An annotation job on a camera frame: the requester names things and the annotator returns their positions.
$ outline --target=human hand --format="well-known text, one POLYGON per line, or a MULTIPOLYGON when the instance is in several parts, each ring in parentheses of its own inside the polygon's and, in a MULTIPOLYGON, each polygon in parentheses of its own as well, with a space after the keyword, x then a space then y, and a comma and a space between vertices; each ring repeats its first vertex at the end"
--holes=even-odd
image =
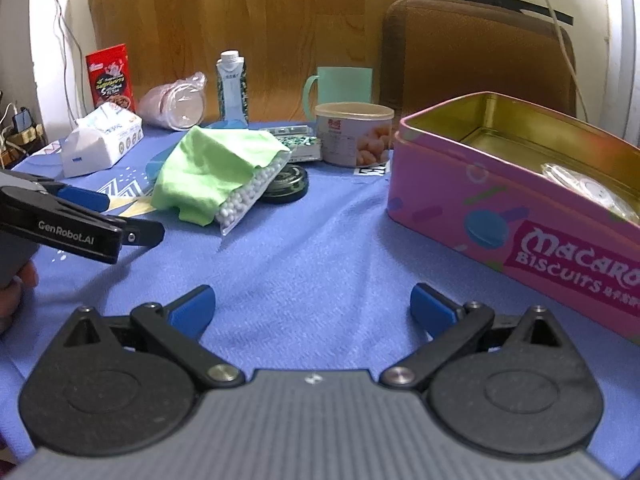
POLYGON ((0 333, 11 325, 11 316, 20 304, 22 288, 38 285, 38 273, 32 262, 18 271, 17 278, 14 278, 7 288, 0 290, 0 333))

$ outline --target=wooden panel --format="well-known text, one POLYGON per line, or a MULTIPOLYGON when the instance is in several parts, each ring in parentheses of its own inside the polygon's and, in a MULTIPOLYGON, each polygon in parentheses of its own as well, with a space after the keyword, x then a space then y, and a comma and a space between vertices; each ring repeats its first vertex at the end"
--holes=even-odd
POLYGON ((90 0, 90 9, 99 48, 127 43, 137 98, 200 70, 209 120, 218 117, 215 63, 223 50, 239 50, 258 121, 303 118, 302 86, 317 65, 370 66, 377 81, 382 21, 394 1, 90 0))

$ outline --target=white tissue package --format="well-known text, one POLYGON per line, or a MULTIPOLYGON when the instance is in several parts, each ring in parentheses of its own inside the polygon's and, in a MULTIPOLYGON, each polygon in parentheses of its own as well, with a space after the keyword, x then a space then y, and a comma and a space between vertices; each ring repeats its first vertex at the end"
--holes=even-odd
POLYGON ((142 119, 114 103, 105 103, 87 117, 62 144, 65 177, 108 170, 143 137, 142 119))

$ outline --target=white bottle cap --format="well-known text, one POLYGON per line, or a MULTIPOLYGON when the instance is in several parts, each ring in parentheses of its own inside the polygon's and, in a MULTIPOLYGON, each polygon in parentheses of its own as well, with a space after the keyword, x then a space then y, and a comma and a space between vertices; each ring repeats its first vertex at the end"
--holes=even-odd
POLYGON ((232 63, 240 57, 240 53, 237 50, 227 50, 220 54, 220 61, 223 63, 232 63))

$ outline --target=green cloth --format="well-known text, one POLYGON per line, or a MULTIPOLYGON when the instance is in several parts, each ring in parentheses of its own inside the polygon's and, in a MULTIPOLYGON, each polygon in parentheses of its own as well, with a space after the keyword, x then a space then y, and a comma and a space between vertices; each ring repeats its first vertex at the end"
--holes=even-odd
POLYGON ((269 132, 194 126, 162 166, 151 205, 177 207, 180 220, 208 225, 231 192, 252 179, 256 168, 267 167, 279 152, 288 151, 269 132))

